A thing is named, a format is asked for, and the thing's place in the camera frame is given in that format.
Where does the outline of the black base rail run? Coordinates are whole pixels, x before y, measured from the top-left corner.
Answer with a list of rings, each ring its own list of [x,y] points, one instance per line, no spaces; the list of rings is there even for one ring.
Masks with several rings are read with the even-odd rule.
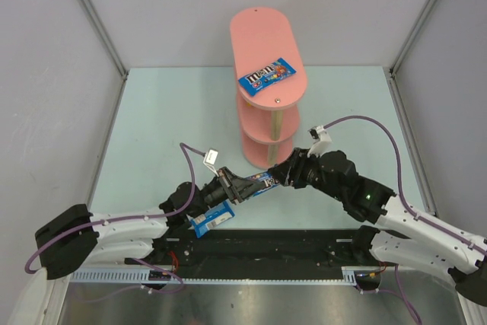
[[[190,230],[159,238],[144,261],[199,272],[281,272],[284,269],[392,267],[367,253],[377,229],[212,230],[197,238]]]

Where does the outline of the blue m&m bag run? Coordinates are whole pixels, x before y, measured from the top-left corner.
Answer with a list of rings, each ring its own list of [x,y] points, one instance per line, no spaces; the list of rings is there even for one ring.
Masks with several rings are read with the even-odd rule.
[[[296,74],[296,70],[283,58],[279,58],[267,66],[239,78],[238,84],[251,96]]]
[[[253,193],[251,197],[259,196],[280,185],[280,183],[267,171],[251,175],[248,177],[248,179],[254,180],[259,183],[259,189],[255,193]]]

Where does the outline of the pink tiered shelf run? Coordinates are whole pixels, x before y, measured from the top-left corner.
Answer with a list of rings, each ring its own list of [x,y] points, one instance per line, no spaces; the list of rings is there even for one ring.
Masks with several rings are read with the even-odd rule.
[[[291,25],[280,11],[263,7],[242,10],[231,19],[230,35],[243,155],[252,165],[266,169],[291,154],[300,125],[298,101],[307,89],[307,75]],[[287,61],[296,74],[254,97],[238,84],[239,78],[279,58]]]

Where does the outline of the blue white candy bar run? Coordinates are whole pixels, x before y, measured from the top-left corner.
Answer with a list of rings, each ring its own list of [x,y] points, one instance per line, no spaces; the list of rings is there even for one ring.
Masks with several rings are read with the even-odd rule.
[[[223,201],[216,207],[209,209],[206,213],[192,218],[190,223],[195,231],[196,237],[201,238],[210,230],[234,217],[234,212],[228,201]]]

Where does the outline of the blue M&M bag on shelf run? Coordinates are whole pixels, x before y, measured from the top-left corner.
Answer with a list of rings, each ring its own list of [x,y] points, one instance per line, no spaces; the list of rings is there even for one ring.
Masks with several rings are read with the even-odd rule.
[[[239,78],[238,84],[251,96],[296,74],[296,70],[283,58],[279,58],[267,66]]]

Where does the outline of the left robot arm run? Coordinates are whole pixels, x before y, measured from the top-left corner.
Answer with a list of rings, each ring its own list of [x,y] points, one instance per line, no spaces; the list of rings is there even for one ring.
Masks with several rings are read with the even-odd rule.
[[[239,177],[226,167],[198,188],[181,183],[158,207],[129,214],[96,214],[77,204],[35,233],[42,269],[49,280],[66,277],[88,263],[147,260],[157,240],[171,231],[192,228],[201,237],[233,215],[239,204],[269,190],[268,173]]]

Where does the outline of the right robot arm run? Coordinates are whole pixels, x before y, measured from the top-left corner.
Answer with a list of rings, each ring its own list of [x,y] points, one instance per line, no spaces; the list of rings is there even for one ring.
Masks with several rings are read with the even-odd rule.
[[[375,224],[359,240],[367,256],[447,279],[464,298],[486,305],[485,237],[414,209],[391,188],[361,176],[342,151],[317,157],[296,148],[268,172],[283,186],[312,186],[341,202],[353,219]]]

